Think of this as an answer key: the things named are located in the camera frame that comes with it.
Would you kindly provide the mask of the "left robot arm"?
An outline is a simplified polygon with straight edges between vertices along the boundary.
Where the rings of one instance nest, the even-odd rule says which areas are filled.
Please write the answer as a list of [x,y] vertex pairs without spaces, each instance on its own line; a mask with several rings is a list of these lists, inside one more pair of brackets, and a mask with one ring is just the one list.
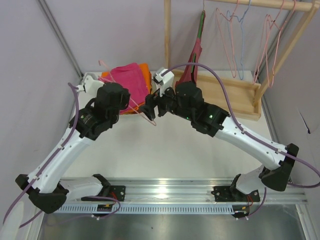
[[120,111],[129,105],[130,93],[118,83],[99,87],[84,108],[76,109],[60,143],[31,173],[19,174],[15,182],[29,200],[46,214],[73,200],[94,201],[109,197],[110,182],[97,173],[87,178],[63,180],[76,158],[119,120]]

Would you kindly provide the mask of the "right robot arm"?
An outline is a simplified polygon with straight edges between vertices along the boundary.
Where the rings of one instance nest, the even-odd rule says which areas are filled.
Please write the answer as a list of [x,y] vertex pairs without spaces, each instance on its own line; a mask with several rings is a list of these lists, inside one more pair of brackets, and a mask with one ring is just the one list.
[[236,125],[232,116],[221,107],[205,102],[202,90],[192,82],[176,88],[157,90],[148,94],[139,108],[149,120],[171,113],[190,121],[197,131],[226,141],[257,159],[261,166],[234,177],[228,190],[229,201],[239,202],[260,188],[277,192],[286,190],[299,148],[293,143],[285,146],[253,132],[249,137]]

